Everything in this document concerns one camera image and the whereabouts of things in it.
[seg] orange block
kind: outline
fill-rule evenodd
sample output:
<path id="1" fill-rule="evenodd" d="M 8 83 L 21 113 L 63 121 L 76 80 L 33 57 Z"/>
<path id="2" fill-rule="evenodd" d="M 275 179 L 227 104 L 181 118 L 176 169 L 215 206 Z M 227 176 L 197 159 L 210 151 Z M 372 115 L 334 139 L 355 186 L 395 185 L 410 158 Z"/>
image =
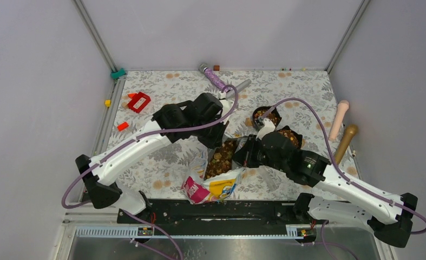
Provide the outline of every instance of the orange block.
<path id="1" fill-rule="evenodd" d="M 117 129 L 119 130 L 119 132 L 122 132 L 127 127 L 128 127 L 128 123 L 123 122 L 123 123 L 121 123 L 120 125 L 117 126 Z"/>

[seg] gold dildo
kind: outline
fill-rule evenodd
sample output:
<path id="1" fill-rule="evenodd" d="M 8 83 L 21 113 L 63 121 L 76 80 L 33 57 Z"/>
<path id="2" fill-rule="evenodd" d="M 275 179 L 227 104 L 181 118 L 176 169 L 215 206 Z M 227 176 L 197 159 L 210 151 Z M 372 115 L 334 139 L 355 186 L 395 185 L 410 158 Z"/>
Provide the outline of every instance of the gold dildo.
<path id="1" fill-rule="evenodd" d="M 345 155 L 346 149 L 350 145 L 351 139 L 358 133 L 359 129 L 357 125 L 349 125 L 345 129 L 345 133 L 343 134 L 342 140 L 340 141 L 339 146 L 336 150 L 336 163 L 340 164 L 340 161 Z"/>

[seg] small red object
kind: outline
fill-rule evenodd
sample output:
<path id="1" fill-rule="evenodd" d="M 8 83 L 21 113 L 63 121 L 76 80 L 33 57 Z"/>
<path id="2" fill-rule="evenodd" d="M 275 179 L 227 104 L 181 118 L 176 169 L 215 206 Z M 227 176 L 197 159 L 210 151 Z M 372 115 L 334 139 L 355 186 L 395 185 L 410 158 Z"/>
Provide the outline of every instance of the small red object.
<path id="1" fill-rule="evenodd" d="M 121 123 L 120 125 L 117 126 L 117 129 L 119 130 L 119 132 L 122 132 L 127 127 L 128 127 L 128 123 L 123 122 L 123 123 Z"/>
<path id="2" fill-rule="evenodd" d="M 144 102 L 139 106 L 135 108 L 136 103 L 140 100 L 140 99 L 145 99 Z M 130 108 L 131 110 L 140 113 L 142 111 L 142 109 L 149 104 L 150 102 L 150 97 L 146 94 L 144 94 L 143 92 L 138 92 L 138 94 L 133 95 L 132 100 L 128 103 L 128 108 Z"/>

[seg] floral tablecloth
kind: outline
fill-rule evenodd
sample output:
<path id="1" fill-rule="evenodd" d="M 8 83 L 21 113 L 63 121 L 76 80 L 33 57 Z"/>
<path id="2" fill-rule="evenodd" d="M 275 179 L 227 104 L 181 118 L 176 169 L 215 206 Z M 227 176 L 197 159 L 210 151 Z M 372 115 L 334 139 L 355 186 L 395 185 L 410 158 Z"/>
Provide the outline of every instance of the floral tablecloth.
<path id="1" fill-rule="evenodd" d="M 240 92 L 239 108 L 230 117 L 226 130 L 228 134 L 236 137 L 256 134 L 256 130 L 245 125 L 245 119 L 257 107 L 273 105 L 287 97 L 300 98 L 311 104 L 329 132 L 337 104 L 325 71 L 220 71 L 218 75 L 224 82 L 235 86 L 246 79 L 252 81 L 249 87 Z M 127 94 L 137 92 L 144 92 L 151 98 L 151 102 L 140 114 L 125 108 L 130 99 Z M 217 89 L 198 71 L 130 71 L 108 148 L 143 126 L 164 104 L 194 100 L 203 92 L 216 93 Z M 303 104 L 287 102 L 278 107 L 278 112 L 283 118 L 278 128 L 289 125 L 304 136 L 305 145 L 302 149 L 327 157 L 320 126 Z M 124 121 L 128 122 L 129 127 L 119 132 L 117 126 Z M 330 142 L 332 149 L 337 148 L 341 137 L 339 134 L 336 141 Z M 199 151 L 205 149 L 196 138 L 180 140 L 145 157 L 125 171 L 119 177 L 119 182 L 131 189 L 143 191 L 149 198 L 185 199 L 181 184 L 188 163 Z M 349 149 L 340 166 L 347 173 L 357 176 Z M 325 199 L 340 199 L 332 193 L 295 184 L 284 173 L 276 170 L 272 171 L 271 178 L 277 189 L 270 191 L 260 176 L 262 171 L 262 168 L 247 170 L 230 199 L 295 200 L 301 192 L 310 192 Z"/>

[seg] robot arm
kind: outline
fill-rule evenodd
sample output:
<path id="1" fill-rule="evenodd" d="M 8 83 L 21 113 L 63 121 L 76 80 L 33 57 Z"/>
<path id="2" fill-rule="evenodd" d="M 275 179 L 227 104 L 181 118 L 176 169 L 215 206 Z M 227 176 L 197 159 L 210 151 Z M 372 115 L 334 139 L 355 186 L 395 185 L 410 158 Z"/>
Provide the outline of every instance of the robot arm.
<path id="1" fill-rule="evenodd" d="M 116 180 L 125 170 L 158 149 L 190 136 L 198 137 L 208 148 L 219 147 L 228 118 L 211 127 L 192 131 L 164 133 L 162 130 L 200 126 L 218 120 L 232 108 L 233 102 L 223 96 L 219 100 L 211 93 L 202 93 L 194 101 L 164 105 L 149 122 L 115 147 L 92 158 L 79 156 L 76 165 L 80 173 L 93 168 L 83 181 L 94 208 L 114 205 L 134 215 L 141 212 L 147 204 L 143 193 L 118 187 Z M 145 136 L 154 131 L 160 133 Z"/>
<path id="2" fill-rule="evenodd" d="M 325 219 L 331 222 L 350 224 L 368 230 L 394 246 L 404 247 L 412 228 L 412 214 L 396 205 L 366 193 L 351 185 L 354 182 L 375 194 L 391 199 L 411 209 L 416 208 L 417 198 L 412 194 L 392 194 L 382 191 L 362 180 L 349 177 L 346 182 L 321 155 L 297 149 L 292 142 L 278 132 L 269 119 L 263 120 L 258 135 L 250 135 L 243 148 L 235 153 L 233 160 L 247 167 L 265 165 L 282 171 L 297 184 L 329 191 L 350 203 L 324 200 L 311 194 L 301 194 L 298 198 L 298 215 L 311 219 Z"/>

